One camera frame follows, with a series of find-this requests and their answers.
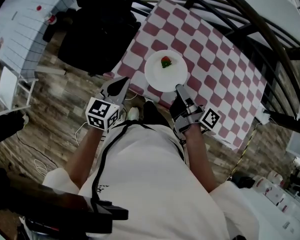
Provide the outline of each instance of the black lanyard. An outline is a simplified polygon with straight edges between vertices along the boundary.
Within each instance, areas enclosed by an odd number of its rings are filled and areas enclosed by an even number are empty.
[[[106,159],[107,159],[108,151],[127,132],[127,129],[130,126],[132,126],[132,125],[140,125],[143,128],[145,128],[145,129],[150,129],[150,130],[155,131],[154,129],[152,129],[152,128],[150,128],[150,127],[148,127],[148,126],[146,126],[146,125],[144,125],[144,124],[142,124],[140,122],[138,122],[137,120],[127,120],[124,123],[122,123],[120,125],[117,125],[115,127],[122,126],[122,125],[124,125],[122,131],[104,148],[104,150],[102,152],[100,167],[99,167],[98,173],[96,174],[96,177],[94,178],[93,183],[92,183],[92,199],[99,200],[99,196],[97,194],[97,190],[96,189],[97,189],[97,186],[99,185],[100,177],[101,177],[101,175],[102,175],[102,173],[103,173],[103,171],[105,169],[105,164],[106,164]],[[177,148],[179,156],[181,157],[181,159],[183,161],[185,161],[184,154],[182,153],[182,151],[180,150],[180,148],[172,140],[170,140],[170,141]]]

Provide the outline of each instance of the plate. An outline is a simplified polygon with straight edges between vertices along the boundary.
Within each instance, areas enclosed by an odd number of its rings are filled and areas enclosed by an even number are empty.
[[[163,68],[161,59],[168,56],[172,65]],[[144,75],[148,83],[157,91],[174,92],[176,85],[183,85],[188,76],[185,60],[175,51],[159,50],[152,54],[145,63]]]

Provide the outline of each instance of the strawberry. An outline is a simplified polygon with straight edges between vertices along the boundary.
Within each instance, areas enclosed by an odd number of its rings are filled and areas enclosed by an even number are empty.
[[[166,68],[166,67],[169,67],[170,65],[172,65],[171,63],[171,59],[169,59],[168,56],[164,56],[162,59],[161,59],[161,65],[162,65],[162,68]]]

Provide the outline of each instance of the table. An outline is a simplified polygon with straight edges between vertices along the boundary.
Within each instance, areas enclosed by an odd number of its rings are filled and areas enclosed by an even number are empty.
[[[158,0],[121,61],[108,75],[129,77],[131,90],[169,108],[176,93],[153,89],[144,74],[146,60],[159,50],[173,50],[184,58],[188,69],[184,85],[187,92],[198,105],[221,115],[211,134],[237,150],[265,90],[266,80],[258,69],[199,16],[171,0]]]
[[[41,5],[52,14],[66,11],[76,0],[5,0],[0,8],[0,60],[26,81],[46,48],[43,35],[48,24],[36,11]]]

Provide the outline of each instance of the forearm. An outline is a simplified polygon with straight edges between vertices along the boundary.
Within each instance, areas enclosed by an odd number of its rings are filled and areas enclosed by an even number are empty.
[[[102,134],[103,131],[100,129],[94,127],[89,129],[64,167],[70,179],[79,189],[88,179]]]
[[[205,190],[210,193],[218,184],[207,157],[206,144],[201,128],[198,124],[192,124],[184,135],[190,170]]]

